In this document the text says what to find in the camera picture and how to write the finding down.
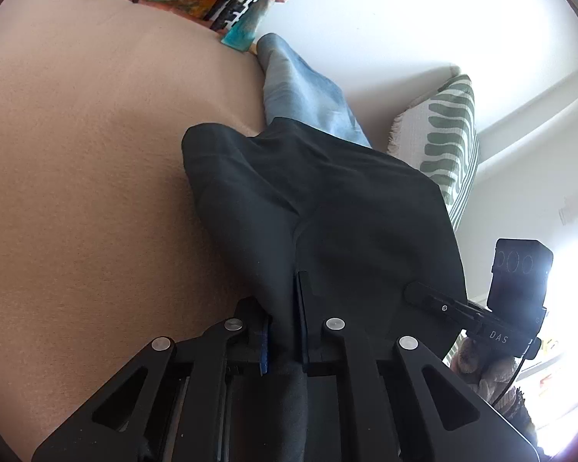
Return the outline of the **right white gloved hand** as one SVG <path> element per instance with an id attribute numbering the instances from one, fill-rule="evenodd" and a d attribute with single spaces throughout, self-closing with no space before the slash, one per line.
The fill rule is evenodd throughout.
<path id="1" fill-rule="evenodd" d="M 514 357 L 496 357 L 490 347 L 465 337 L 458 341 L 450 368 L 509 422 L 528 414 L 512 377 L 517 369 Z"/>

